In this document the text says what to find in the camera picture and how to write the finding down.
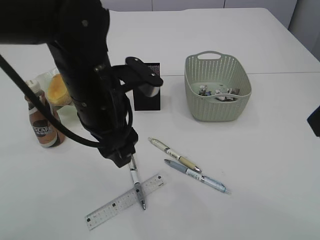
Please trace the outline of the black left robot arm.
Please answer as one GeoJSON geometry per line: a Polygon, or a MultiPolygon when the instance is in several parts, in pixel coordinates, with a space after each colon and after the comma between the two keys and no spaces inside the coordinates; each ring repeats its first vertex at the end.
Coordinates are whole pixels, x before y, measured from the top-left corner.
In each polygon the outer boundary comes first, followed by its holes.
{"type": "Polygon", "coordinates": [[[3,0],[0,42],[5,45],[46,44],[76,107],[82,126],[94,141],[62,125],[4,59],[2,70],[60,132],[123,167],[135,153],[138,134],[126,95],[131,86],[127,66],[111,66],[107,34],[110,13],[98,0],[3,0]]]}

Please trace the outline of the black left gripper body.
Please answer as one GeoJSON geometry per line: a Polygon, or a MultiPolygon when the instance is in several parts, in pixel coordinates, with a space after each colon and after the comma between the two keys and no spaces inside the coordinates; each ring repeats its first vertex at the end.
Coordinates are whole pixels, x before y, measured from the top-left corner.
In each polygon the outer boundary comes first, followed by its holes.
{"type": "Polygon", "coordinates": [[[113,161],[118,168],[122,168],[131,161],[138,141],[138,134],[131,125],[111,131],[89,128],[88,125],[84,125],[84,128],[98,140],[88,146],[97,148],[104,158],[113,161]]]}

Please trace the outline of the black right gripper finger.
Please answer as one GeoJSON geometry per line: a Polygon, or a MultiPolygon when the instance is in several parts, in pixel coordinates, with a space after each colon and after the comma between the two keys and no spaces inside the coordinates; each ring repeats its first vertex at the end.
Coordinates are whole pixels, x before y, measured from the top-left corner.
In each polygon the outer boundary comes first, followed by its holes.
{"type": "Polygon", "coordinates": [[[307,118],[307,122],[317,137],[320,137],[320,106],[307,118]]]}

